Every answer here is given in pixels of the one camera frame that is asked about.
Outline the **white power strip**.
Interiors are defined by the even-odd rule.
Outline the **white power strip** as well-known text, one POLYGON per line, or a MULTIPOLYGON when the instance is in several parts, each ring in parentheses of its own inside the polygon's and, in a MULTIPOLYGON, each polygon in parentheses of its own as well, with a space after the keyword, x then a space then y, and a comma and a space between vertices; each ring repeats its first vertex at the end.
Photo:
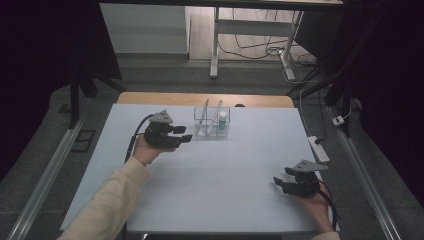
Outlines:
POLYGON ((320 139, 318 139, 316 136, 309 136, 308 141, 319 162, 325 163, 330 161, 330 158, 321 145, 320 139))

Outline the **person's right hand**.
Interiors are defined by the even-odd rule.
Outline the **person's right hand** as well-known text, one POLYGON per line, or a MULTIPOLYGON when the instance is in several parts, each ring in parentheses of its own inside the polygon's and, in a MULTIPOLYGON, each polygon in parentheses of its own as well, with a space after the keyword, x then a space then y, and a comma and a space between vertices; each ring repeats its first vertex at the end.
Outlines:
POLYGON ((294 196, 294 199, 299 202, 309 214, 320 234, 334 232, 328 215, 328 203, 320 194, 316 193, 308 197, 294 196))

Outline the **white table cover board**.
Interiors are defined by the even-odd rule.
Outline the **white table cover board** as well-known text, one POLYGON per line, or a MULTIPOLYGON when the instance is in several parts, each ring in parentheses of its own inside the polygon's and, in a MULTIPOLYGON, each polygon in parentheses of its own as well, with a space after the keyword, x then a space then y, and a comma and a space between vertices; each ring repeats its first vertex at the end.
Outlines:
MULTIPOLYGON (((159 105, 116 104, 75 194, 63 230, 131 156, 141 119, 159 105)), ((294 197, 274 183, 285 167, 313 158, 295 108, 233 108, 228 135, 194 138, 147 165, 150 176, 126 226, 138 233, 272 234, 315 232, 294 197)))

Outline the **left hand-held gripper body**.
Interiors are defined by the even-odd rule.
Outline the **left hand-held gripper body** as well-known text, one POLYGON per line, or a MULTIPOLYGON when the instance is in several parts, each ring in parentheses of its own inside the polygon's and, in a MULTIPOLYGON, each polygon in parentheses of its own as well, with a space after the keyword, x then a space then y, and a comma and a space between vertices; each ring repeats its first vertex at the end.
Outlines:
POLYGON ((169 133, 177 132, 177 127, 172 123, 173 120, 166 110, 154 114, 149 118, 149 125, 145 129, 145 141, 158 148, 178 148, 181 144, 180 138, 169 136, 169 133))

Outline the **clear acrylic organizer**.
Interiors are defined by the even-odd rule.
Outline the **clear acrylic organizer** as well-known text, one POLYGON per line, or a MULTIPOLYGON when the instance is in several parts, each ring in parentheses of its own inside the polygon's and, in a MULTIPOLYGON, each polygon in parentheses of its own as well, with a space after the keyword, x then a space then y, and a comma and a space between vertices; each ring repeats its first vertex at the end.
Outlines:
POLYGON ((199 137, 199 138, 224 138, 224 137, 226 137, 228 135, 228 129, 229 129, 229 125, 230 125, 230 122, 231 122, 231 110, 230 110, 229 107, 221 107, 220 108, 220 112, 221 111, 226 111, 227 112, 227 121, 226 121, 226 128, 225 128, 225 130, 224 131, 219 131, 218 130, 218 117, 219 117, 219 114, 218 114, 217 119, 216 119, 216 122, 215 122, 215 125, 214 125, 214 127, 212 129, 212 133, 209 136, 206 133, 207 132, 207 129, 208 129, 210 123, 211 123, 211 118, 212 118, 212 115, 213 115, 213 113, 215 111, 215 108, 216 107, 208 107, 208 110, 207 110, 205 119, 203 121, 203 124, 202 124, 202 126, 200 128, 200 131, 199 131, 199 133, 198 133, 197 136, 195 135, 196 126, 197 126, 197 123, 199 122, 199 119, 201 117, 203 107, 196 106, 194 108, 194 124, 195 124, 194 135, 196 137, 199 137))

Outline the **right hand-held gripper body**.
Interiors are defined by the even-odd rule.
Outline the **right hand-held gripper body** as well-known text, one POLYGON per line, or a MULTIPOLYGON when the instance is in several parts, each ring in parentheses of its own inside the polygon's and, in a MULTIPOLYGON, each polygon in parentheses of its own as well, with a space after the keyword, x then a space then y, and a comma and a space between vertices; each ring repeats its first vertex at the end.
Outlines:
POLYGON ((320 189, 320 184, 315 172, 328 170, 327 166, 308 160, 302 160, 294 167, 289 168, 292 168, 298 173, 296 176, 293 176, 295 182, 286 182, 282 190, 286 194, 298 197, 307 197, 317 193, 320 189))

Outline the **white desk frame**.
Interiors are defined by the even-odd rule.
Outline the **white desk frame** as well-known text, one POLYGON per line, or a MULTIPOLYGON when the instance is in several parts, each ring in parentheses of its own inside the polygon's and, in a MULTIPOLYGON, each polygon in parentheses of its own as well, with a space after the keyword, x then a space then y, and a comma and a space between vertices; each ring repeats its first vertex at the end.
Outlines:
POLYGON ((283 65, 283 71, 287 80, 294 80, 295 75, 289 61, 289 53, 294 42, 303 12, 295 11, 291 22, 269 22, 255 20, 221 19, 220 8, 214 8, 213 45, 210 65, 210 78, 218 76, 218 39, 220 35, 251 35, 286 37, 287 43, 283 50, 277 52, 283 65))

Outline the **wooden table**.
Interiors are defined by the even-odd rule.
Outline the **wooden table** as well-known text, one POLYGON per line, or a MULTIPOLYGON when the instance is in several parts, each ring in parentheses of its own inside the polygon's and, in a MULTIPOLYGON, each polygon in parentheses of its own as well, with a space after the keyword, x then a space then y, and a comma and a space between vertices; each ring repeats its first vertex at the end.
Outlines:
POLYGON ((200 93, 160 93, 160 92, 123 92, 119 95, 118 104, 149 104, 200 106, 209 99, 209 104, 223 104, 234 107, 235 104, 244 104, 245 107, 256 108, 293 108, 294 103, 288 96, 271 95, 237 95, 237 94, 200 94, 200 93))

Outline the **person's left hand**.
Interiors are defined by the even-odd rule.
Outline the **person's left hand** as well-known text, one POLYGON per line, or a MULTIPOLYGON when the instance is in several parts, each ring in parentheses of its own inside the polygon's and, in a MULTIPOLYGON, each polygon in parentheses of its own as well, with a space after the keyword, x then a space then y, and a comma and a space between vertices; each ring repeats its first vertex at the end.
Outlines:
POLYGON ((143 166, 151 164, 161 153, 174 152, 175 148, 159 148, 149 145, 143 134, 140 134, 135 141, 132 156, 143 166))

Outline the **black tripod stand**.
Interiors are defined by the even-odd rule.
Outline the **black tripod stand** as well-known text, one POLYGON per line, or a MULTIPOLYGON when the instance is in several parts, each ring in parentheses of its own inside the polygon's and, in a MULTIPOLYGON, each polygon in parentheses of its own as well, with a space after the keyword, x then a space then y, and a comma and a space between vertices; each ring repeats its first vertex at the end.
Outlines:
POLYGON ((118 91, 119 93, 125 92, 126 89, 120 84, 114 82, 111 78, 108 78, 106 75, 101 74, 99 71, 96 71, 89 67, 78 67, 76 68, 72 75, 70 81, 70 100, 71 100, 71 117, 69 128, 73 129, 77 121, 80 118, 80 97, 79 92, 82 92, 86 98, 95 98, 98 89, 94 83, 94 80, 98 79, 104 84, 108 85, 112 89, 118 91))
POLYGON ((342 132, 346 137, 350 137, 349 131, 349 117, 351 114, 351 97, 352 97, 352 65, 350 63, 344 64, 338 72, 329 76, 317 85, 301 90, 295 97, 295 100, 300 101, 315 92, 318 92, 325 87, 330 86, 327 95, 324 98, 324 102, 327 106, 335 106, 339 100, 342 100, 342 107, 339 112, 344 122, 340 125, 342 132))

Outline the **aluminium rail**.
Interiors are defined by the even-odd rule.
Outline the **aluminium rail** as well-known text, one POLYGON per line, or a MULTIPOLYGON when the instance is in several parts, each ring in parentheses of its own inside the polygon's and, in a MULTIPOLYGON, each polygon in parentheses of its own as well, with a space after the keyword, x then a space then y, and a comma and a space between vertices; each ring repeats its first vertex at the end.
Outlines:
POLYGON ((349 162, 355 172, 361 188, 367 198, 374 217, 377 219, 386 240, 402 240, 401 234, 384 202, 378 186, 373 181, 373 175, 365 164, 365 153, 362 151, 359 142, 359 135, 347 134, 340 126, 333 123, 330 126, 336 131, 337 136, 348 156, 349 162))
POLYGON ((6 240, 25 240, 87 117, 67 129, 6 240))

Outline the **white cabinet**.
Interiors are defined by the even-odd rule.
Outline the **white cabinet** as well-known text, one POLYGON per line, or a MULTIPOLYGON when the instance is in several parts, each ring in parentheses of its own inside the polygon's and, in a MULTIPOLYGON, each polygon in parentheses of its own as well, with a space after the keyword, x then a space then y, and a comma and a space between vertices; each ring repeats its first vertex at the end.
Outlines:
POLYGON ((189 18, 183 6, 101 3, 100 8, 116 53, 189 52, 189 18))

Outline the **black floor frame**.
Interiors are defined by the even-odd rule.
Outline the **black floor frame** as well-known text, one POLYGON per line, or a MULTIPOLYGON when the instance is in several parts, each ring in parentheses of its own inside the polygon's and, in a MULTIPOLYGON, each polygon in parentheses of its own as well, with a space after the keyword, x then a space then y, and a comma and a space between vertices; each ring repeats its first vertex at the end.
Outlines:
POLYGON ((73 153, 88 153, 93 143, 95 130, 81 130, 71 148, 73 153))

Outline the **silver pen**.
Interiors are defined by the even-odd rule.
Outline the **silver pen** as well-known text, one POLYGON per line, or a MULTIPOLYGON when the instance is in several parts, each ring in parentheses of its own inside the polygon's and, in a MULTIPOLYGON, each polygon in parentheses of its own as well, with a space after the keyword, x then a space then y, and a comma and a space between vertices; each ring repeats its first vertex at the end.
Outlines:
POLYGON ((205 116, 206 116, 206 113, 207 113, 207 110, 208 110, 208 105, 209 105, 209 99, 206 99, 203 110, 202 110, 201 117, 200 117, 199 122, 197 123, 197 126, 196 126, 196 131, 195 131, 196 136, 198 135, 200 128, 203 124, 203 121, 205 119, 205 116))

